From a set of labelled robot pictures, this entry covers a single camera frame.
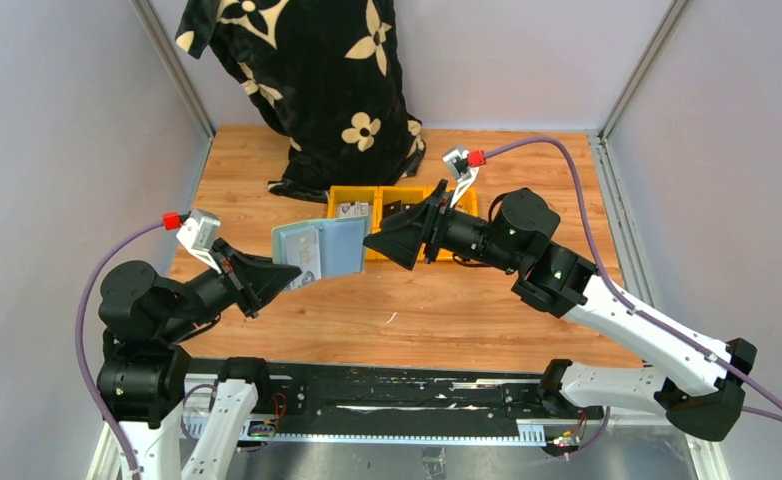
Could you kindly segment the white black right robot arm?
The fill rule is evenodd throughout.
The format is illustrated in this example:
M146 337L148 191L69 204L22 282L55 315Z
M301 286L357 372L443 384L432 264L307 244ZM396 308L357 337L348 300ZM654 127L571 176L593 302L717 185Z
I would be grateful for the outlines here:
M547 415L616 407L660 415L702 440L725 439L743 411L743 376L754 365L755 346L697 333L606 280L595 263L553 240L559 222L526 188L499 196L488 217L480 218L454 208L439 185L420 203L382 220L364 244L405 269L446 250L512 274L512 290L524 304L585 325L644 361L641 368L551 361L536 391Z

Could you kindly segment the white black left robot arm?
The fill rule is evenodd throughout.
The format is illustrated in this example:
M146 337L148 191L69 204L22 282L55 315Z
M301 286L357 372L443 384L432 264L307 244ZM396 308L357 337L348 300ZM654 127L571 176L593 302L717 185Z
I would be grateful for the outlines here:
M127 462L126 479L223 479L250 413L270 405L283 409L265 360L228 358L217 373L202 434L188 460L181 459L191 366L182 341L213 327L231 306L257 317L301 273L222 239L212 253L213 266L185 283L158 274L147 262L128 261L100 285L98 316L106 330L95 388Z

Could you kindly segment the green leather card holder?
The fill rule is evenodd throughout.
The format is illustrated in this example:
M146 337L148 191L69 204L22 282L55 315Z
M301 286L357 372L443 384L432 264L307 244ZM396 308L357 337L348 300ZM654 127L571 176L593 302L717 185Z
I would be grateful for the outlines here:
M308 228L319 230L322 275L318 281L364 271L366 248L363 240L370 233L370 221L366 217L312 219L274 228L271 242L275 263L287 264L284 236Z

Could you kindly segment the silver VIP credit card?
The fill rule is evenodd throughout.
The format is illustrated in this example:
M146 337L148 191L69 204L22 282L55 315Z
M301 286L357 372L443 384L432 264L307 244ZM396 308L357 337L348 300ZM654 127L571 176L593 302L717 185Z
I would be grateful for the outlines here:
M308 286L321 278L319 230L308 228L284 236L285 260L298 267L301 273L290 283L290 290Z

